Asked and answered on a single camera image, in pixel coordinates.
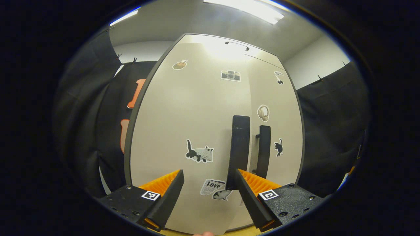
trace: cat sticker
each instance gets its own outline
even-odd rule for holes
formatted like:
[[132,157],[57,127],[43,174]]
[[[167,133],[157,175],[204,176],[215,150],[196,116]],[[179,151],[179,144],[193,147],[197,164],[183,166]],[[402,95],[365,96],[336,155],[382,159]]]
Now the cat sticker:
[[201,187],[200,195],[202,196],[210,195],[214,193],[215,191],[221,188],[224,188],[225,185],[226,185],[225,181],[208,178],[206,179],[206,181],[204,181],[203,187]]
[[258,115],[259,118],[261,118],[262,121],[267,122],[268,121],[268,116],[270,115],[270,110],[268,109],[268,106],[261,105],[257,109],[257,115]]
[[191,141],[186,140],[188,152],[185,154],[187,159],[195,160],[195,162],[209,163],[213,162],[213,151],[214,148],[205,146],[204,148],[191,148]]
[[279,83],[279,84],[283,84],[283,80],[281,80],[280,79],[280,77],[282,76],[282,77],[284,77],[284,75],[283,75],[283,73],[281,73],[281,72],[279,72],[279,71],[275,71],[274,72],[274,75],[276,76],[276,78],[277,78],[277,83]]
[[174,70],[182,70],[186,67],[186,61],[188,60],[181,60],[180,62],[175,63],[175,65],[172,66]]
[[279,157],[281,154],[283,154],[283,146],[281,145],[281,142],[282,142],[282,140],[281,139],[279,139],[280,140],[280,142],[279,143],[274,143],[274,149],[276,149],[277,150],[277,155],[276,155],[276,157]]
[[223,201],[227,201],[228,200],[228,196],[232,193],[232,190],[220,190],[217,191],[213,194],[212,199],[214,200],[223,200]]

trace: black cat sticker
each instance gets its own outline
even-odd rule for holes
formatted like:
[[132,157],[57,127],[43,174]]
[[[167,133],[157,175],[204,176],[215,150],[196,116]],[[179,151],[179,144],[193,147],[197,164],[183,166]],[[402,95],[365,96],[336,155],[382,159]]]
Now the black cat sticker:
[[195,162],[200,163],[209,163],[213,162],[213,150],[214,148],[209,148],[205,146],[204,148],[191,148],[191,141],[186,140],[188,152],[185,154],[187,159],[195,160]]
[[226,189],[217,191],[213,194],[213,199],[227,201],[228,196],[231,194],[231,192],[232,190],[226,190]]
[[280,140],[280,142],[279,143],[274,143],[274,149],[276,149],[277,150],[277,155],[276,155],[276,157],[279,157],[281,154],[283,154],[283,146],[281,145],[281,142],[282,142],[282,140],[281,139],[279,139]]
[[275,75],[275,76],[276,76],[276,78],[277,78],[277,83],[279,83],[279,84],[283,84],[283,80],[281,80],[281,79],[280,79],[280,76],[283,76],[283,77],[284,77],[283,73],[281,73],[281,72],[279,72],[279,71],[275,71],[275,72],[274,72],[274,75]]

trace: white wall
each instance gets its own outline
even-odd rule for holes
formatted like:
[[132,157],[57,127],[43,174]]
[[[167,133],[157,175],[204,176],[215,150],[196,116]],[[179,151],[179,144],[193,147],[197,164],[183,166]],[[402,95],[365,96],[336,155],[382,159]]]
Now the white wall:
[[323,78],[347,64],[350,58],[328,36],[317,39],[295,56],[287,59],[283,66],[289,73],[296,89]]
[[[121,54],[121,63],[132,62],[134,58],[137,58],[136,62],[158,61],[172,44],[173,41],[134,42],[114,46],[114,51],[117,55]],[[120,66],[115,75],[120,72],[123,66],[124,65]]]

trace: door handle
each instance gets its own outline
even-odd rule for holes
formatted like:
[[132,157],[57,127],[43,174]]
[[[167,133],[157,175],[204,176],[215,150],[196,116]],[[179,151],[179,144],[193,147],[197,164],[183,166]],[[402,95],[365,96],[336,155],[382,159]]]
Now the door handle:
[[260,126],[260,133],[255,137],[259,139],[259,146],[257,169],[253,172],[259,177],[266,178],[270,162],[271,127]]
[[231,155],[229,158],[226,190],[238,189],[235,184],[236,169],[247,170],[249,154],[249,116],[234,115],[232,118]]
[[248,51],[248,50],[249,50],[249,47],[247,47],[247,46],[245,46],[245,45],[242,45],[242,44],[240,44],[240,43],[237,43],[237,42],[225,42],[225,44],[230,44],[230,43],[234,43],[234,44],[238,44],[238,45],[241,45],[241,46],[246,47],[245,51]]

